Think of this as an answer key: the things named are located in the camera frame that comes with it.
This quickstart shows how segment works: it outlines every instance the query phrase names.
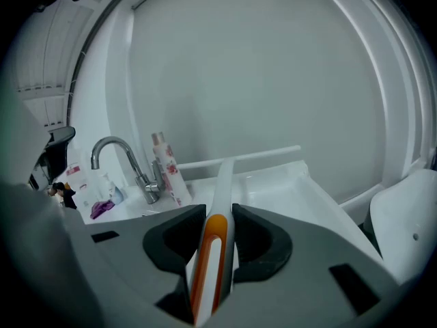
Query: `purple item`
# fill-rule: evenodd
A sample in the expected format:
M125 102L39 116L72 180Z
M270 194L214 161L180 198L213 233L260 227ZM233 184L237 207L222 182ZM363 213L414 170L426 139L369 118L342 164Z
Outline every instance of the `purple item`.
M105 211L112 209L114 207L114 203L111 200L107 200L105 202L96 202L91 208L91 218L94 220L97 217L101 216Z

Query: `pink floral bottle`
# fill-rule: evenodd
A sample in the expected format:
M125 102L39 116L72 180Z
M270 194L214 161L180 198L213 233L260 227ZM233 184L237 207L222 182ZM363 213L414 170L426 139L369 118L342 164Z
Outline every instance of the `pink floral bottle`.
M163 175L166 189L178 206L189 205L192 198L178 169L170 145L165 142L163 133L152 134L152 139L153 153Z

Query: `faucet handle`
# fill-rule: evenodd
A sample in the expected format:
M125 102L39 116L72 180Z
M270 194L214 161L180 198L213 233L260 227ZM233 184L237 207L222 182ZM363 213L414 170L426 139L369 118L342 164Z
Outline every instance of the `faucet handle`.
M159 164L157 161L152 161L152 170L155 175L156 184L160 191L165 190L165 182L163 179L163 175L161 174L161 170L159 169Z

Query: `faucet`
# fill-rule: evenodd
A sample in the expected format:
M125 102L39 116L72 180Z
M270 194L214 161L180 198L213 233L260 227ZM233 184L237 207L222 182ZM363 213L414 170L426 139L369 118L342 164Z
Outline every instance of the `faucet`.
M148 204L157 202L159 200L159 192L165 189L165 183L159 170L158 163L156 161L152 162L152 168L156 181L150 181L141 171L141 168L139 167L133 154L132 148L130 148L130 146L123 139L120 139L116 136L108 136L98 140L91 153L91 169L95 170L100 168L100 151L108 144L117 144L123 148L124 152L128 156L130 166L134 169L134 172L137 175L135 182L143 193L145 200Z

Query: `small bottle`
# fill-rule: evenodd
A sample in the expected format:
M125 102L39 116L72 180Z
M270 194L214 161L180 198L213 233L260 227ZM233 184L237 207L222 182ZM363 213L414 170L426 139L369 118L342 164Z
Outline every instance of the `small bottle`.
M115 204L120 204L123 202L123 195L122 192L119 190L117 186L115 186L115 183L109 180L108 173L105 173L102 175L104 183L106 185L106 190L108 191L109 199Z
M152 134L152 139L153 153L163 175L165 187L178 206L189 205L192 198L178 169L170 145L165 142L163 133Z

